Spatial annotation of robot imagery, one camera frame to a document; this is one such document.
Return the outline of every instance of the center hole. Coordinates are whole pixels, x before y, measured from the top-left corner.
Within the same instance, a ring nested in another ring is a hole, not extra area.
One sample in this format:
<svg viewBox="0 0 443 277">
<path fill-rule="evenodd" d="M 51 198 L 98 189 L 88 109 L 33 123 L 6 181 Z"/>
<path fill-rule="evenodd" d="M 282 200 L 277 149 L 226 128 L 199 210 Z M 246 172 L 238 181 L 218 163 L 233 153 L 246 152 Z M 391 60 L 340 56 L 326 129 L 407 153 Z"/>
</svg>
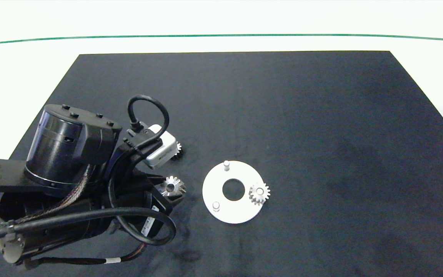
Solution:
<svg viewBox="0 0 443 277">
<path fill-rule="evenodd" d="M 174 191 L 174 188 L 175 188 L 174 184 L 168 184 L 166 189 L 168 192 L 172 192 L 172 191 Z"/>
<path fill-rule="evenodd" d="M 246 192 L 246 188 L 244 188 L 244 184 L 237 179 L 230 179 L 225 184 L 223 184 L 223 195 L 228 200 L 237 201 L 244 196 Z"/>
</svg>

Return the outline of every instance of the small metal gear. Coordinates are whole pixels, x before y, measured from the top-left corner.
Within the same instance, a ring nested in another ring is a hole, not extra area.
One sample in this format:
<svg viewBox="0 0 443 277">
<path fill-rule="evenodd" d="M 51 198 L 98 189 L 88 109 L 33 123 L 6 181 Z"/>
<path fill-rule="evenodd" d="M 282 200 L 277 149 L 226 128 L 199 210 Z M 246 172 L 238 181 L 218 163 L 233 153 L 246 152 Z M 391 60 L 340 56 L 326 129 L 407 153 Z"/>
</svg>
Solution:
<svg viewBox="0 0 443 277">
<path fill-rule="evenodd" d="M 181 179 L 170 176 L 163 181 L 158 190 L 163 196 L 180 196 L 186 193 L 186 186 Z"/>
<path fill-rule="evenodd" d="M 254 202 L 254 205 L 262 205 L 267 199 L 269 199 L 269 196 L 271 195 L 269 193 L 270 191 L 271 190 L 266 184 L 256 183 L 249 189 L 249 199 Z"/>
<path fill-rule="evenodd" d="M 177 153 L 175 153 L 171 159 L 178 160 L 178 159 L 182 158 L 183 154 L 184 154 L 184 150 L 182 149 L 182 145 L 179 142 L 177 142 Z"/>
</svg>

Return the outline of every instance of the black cloth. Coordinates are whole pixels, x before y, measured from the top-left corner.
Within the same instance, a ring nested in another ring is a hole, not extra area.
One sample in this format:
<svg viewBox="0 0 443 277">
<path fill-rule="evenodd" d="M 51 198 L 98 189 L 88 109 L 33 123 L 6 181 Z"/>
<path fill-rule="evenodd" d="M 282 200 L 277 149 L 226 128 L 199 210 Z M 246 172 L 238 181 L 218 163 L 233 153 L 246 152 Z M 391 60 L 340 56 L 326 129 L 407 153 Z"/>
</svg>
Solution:
<svg viewBox="0 0 443 277">
<path fill-rule="evenodd" d="M 80 55 L 47 103 L 128 127 L 137 93 L 169 110 L 186 154 L 178 234 L 132 262 L 43 265 L 33 276 L 443 276 L 443 118 L 389 52 Z M 148 124 L 153 105 L 135 105 Z M 36 118 L 12 159 L 25 159 Z M 254 219 L 229 225 L 202 184 L 224 160 L 253 166 L 271 189 Z M 137 247 L 103 234 L 46 256 L 116 257 Z M 0 256 L 0 275 L 19 275 Z"/>
</svg>

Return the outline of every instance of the black cable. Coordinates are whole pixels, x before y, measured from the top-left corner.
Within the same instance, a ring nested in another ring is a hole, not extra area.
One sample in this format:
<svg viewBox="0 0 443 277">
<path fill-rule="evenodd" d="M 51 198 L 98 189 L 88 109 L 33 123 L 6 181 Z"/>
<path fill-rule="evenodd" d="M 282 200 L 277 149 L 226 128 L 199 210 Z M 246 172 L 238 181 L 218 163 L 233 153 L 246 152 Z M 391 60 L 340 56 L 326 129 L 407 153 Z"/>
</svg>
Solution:
<svg viewBox="0 0 443 277">
<path fill-rule="evenodd" d="M 131 261 L 139 257 L 145 251 L 146 244 L 141 243 L 134 251 L 119 258 L 56 258 L 56 257 L 42 257 L 37 260 L 37 265 L 42 264 L 73 264 L 73 265 L 102 265 L 108 263 L 122 263 Z"/>
<path fill-rule="evenodd" d="M 121 155 L 117 159 L 116 163 L 114 164 L 114 167 L 116 167 L 123 160 L 131 156 L 130 154 L 125 154 L 125 153 L 123 153 L 124 155 Z M 129 169 L 134 168 L 134 166 L 136 166 L 141 160 L 142 159 L 136 159 L 134 162 L 132 162 L 132 164 L 130 164 Z M 115 193 L 116 172 L 117 172 L 116 168 L 112 168 L 112 174 L 110 176 L 109 184 L 107 186 L 107 192 L 109 194 L 109 202 L 111 207 L 118 207 L 116 193 Z M 130 226 L 128 221 L 126 221 L 122 216 L 116 216 L 116 219 L 128 234 L 130 234 L 133 238 L 135 238 L 140 242 L 144 242 L 146 244 L 151 244 L 151 245 L 164 245 L 169 243 L 173 239 L 173 237 L 165 237 L 163 239 L 153 239 L 146 237 L 142 233 L 138 232 L 135 228 L 132 228 L 132 226 Z"/>
<path fill-rule="evenodd" d="M 108 208 L 91 210 L 88 212 L 76 212 L 72 214 L 65 214 L 59 216 L 49 217 L 47 219 L 37 219 L 30 222 L 25 222 L 21 224 L 12 225 L 11 222 L 7 222 L 6 226 L 0 226 L 0 238 L 10 233 L 26 233 L 35 232 L 38 230 L 44 230 L 47 228 L 54 228 L 61 225 L 77 223 L 81 221 L 88 221 L 91 219 L 101 219 L 103 217 L 112 216 L 148 216 L 156 220 L 161 221 L 163 224 L 167 225 L 169 232 L 168 235 L 162 239 L 170 242 L 176 233 L 175 223 L 170 217 L 161 212 L 156 212 L 152 209 L 142 208 L 142 207 L 118 207 L 118 208 Z"/>
<path fill-rule="evenodd" d="M 142 149 L 143 147 L 148 146 L 151 143 L 155 142 L 165 132 L 165 130 L 168 127 L 168 123 L 169 123 L 169 116 L 168 116 L 167 109 L 162 105 L 162 103 L 160 103 L 158 100 L 156 100 L 155 98 L 152 98 L 150 96 L 135 95 L 128 102 L 128 115 L 131 120 L 132 128 L 135 128 L 135 126 L 137 126 L 137 124 L 139 124 L 136 116 L 134 115 L 134 111 L 132 108 L 133 103 L 138 100 L 145 100 L 145 101 L 155 104 L 158 107 L 158 109 L 162 112 L 164 121 L 163 121 L 163 126 L 160 129 L 160 131 L 158 131 L 153 137 L 150 137 L 149 139 L 137 144 L 136 147 L 134 147 L 134 149 Z M 118 207 L 116 194 L 115 194 L 115 183 L 116 183 L 117 169 L 119 168 L 119 165 L 121 165 L 123 162 L 125 162 L 131 156 L 133 156 L 133 154 L 135 153 L 134 149 L 129 149 L 128 151 L 122 153 L 118 157 L 118 159 L 116 160 L 116 162 L 114 163 L 114 165 L 112 167 L 111 174 L 109 177 L 109 183 L 107 185 L 107 192 L 109 194 L 109 202 L 110 202 L 111 207 Z M 132 162 L 128 166 L 128 170 L 126 172 L 128 172 L 129 170 L 132 170 L 134 168 L 134 166 L 136 166 L 141 160 L 142 160 L 142 158 L 138 158 L 134 162 Z M 163 244 L 169 243 L 173 239 L 173 237 L 172 238 L 165 237 L 163 239 L 149 238 L 149 237 L 143 235 L 142 233 L 138 232 L 132 226 L 130 226 L 128 221 L 126 221 L 122 216 L 116 216 L 116 219 L 118 220 L 118 222 L 121 224 L 121 226 L 124 228 L 124 230 L 128 234 L 130 234 L 133 238 L 135 238 L 136 240 L 138 240 L 140 242 L 144 242 L 146 244 L 151 244 L 151 245 L 163 245 Z"/>
<path fill-rule="evenodd" d="M 144 142 L 141 142 L 141 147 L 138 147 L 138 148 L 142 148 L 144 146 L 148 146 L 148 145 L 152 144 L 153 142 L 155 142 L 156 140 L 158 140 L 160 138 L 160 136 L 165 132 L 165 130 L 167 130 L 168 123 L 170 121 L 170 117 L 168 115 L 167 109 L 165 108 L 165 106 L 162 103 L 160 103 L 160 101 L 156 100 L 153 97 L 147 96 L 147 95 L 141 95 L 141 94 L 135 95 L 128 102 L 128 115 L 131 120 L 131 127 L 133 128 L 133 131 L 137 131 L 137 129 L 141 128 L 141 125 L 139 124 L 138 119 L 134 115 L 134 110 L 132 107 L 134 102 L 136 102 L 138 100 L 144 100 L 144 101 L 148 101 L 150 103 L 153 103 L 155 106 L 157 106 L 157 108 L 160 110 L 160 112 L 162 112 L 162 115 L 163 115 L 162 128 L 153 137 L 150 137 L 149 139 L 145 140 Z"/>
</svg>

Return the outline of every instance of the black cylindrical actuator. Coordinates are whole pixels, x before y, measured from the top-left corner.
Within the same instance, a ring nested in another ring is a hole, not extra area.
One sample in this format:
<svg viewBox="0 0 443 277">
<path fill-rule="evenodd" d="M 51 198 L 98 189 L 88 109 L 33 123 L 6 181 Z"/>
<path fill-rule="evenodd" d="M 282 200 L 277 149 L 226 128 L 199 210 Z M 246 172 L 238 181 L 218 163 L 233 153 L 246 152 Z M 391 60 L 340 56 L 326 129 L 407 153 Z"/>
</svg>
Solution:
<svg viewBox="0 0 443 277">
<path fill-rule="evenodd" d="M 44 186 L 71 190 L 91 165 L 90 187 L 102 178 L 121 129 L 101 114 L 68 105 L 45 105 L 25 174 Z"/>
</svg>

